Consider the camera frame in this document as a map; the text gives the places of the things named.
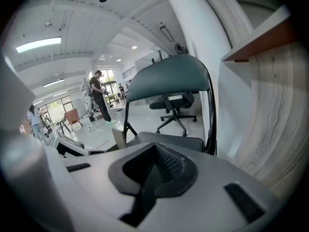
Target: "chair seat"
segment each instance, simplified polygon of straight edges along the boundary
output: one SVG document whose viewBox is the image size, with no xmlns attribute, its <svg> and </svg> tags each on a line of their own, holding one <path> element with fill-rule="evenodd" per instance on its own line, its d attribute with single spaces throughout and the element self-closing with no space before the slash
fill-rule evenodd
<svg viewBox="0 0 309 232">
<path fill-rule="evenodd" d="M 187 102 L 184 99 L 177 99 L 177 100 L 171 100 L 169 101 L 172 107 L 185 107 L 187 105 Z M 164 99 L 159 98 L 155 102 L 151 103 L 149 105 L 150 109 L 166 109 L 166 104 L 164 102 Z"/>
<path fill-rule="evenodd" d="M 134 139 L 128 142 L 127 145 L 130 147 L 142 143 L 167 143 L 199 152 L 204 151 L 204 141 L 200 138 L 170 136 L 145 131 L 140 132 Z"/>
</svg>

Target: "black rubber pad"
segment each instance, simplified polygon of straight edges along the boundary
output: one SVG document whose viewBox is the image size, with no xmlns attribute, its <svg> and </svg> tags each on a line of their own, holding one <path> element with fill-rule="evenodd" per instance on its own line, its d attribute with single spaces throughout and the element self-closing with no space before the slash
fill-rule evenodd
<svg viewBox="0 0 309 232">
<path fill-rule="evenodd" d="M 264 215 L 261 207 L 237 183 L 228 184 L 224 189 L 249 223 Z"/>
<path fill-rule="evenodd" d="M 82 163 L 82 164 L 69 166 L 69 167 L 67 167 L 67 170 L 69 172 L 74 172 L 74 171 L 81 170 L 81 169 L 84 169 L 84 168 L 89 168 L 89 167 L 91 167 L 89 163 Z"/>
</svg>

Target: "cable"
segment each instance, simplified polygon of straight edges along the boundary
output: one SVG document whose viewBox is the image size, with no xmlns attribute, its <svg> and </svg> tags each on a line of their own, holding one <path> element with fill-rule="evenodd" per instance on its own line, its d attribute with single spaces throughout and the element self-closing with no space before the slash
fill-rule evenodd
<svg viewBox="0 0 309 232">
<path fill-rule="evenodd" d="M 91 131 L 91 127 L 90 127 L 90 130 L 89 130 L 88 133 L 93 133 L 97 128 L 95 128 L 93 131 Z"/>
</svg>

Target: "ceiling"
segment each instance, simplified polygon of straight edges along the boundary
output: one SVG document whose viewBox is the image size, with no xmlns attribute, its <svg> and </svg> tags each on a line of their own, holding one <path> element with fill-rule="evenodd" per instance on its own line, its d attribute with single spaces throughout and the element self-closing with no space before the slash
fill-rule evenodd
<svg viewBox="0 0 309 232">
<path fill-rule="evenodd" d="M 160 31 L 163 25 L 175 42 Z M 61 36 L 61 44 L 16 51 L 20 45 L 56 36 Z M 173 54 L 175 43 L 185 45 L 185 39 L 168 0 L 28 0 L 3 49 L 36 100 L 42 100 L 77 89 L 92 64 L 119 66 L 153 47 Z M 65 81 L 43 87 L 59 78 Z"/>
</svg>

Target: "sneaker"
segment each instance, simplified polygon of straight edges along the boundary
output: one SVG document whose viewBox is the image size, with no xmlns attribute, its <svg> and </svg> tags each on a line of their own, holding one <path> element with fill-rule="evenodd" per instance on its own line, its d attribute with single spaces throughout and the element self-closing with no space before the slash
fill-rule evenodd
<svg viewBox="0 0 309 232">
<path fill-rule="evenodd" d="M 109 126 L 112 125 L 112 124 L 115 124 L 117 123 L 116 120 L 111 120 L 111 121 L 107 121 L 106 124 L 108 124 Z"/>
</svg>

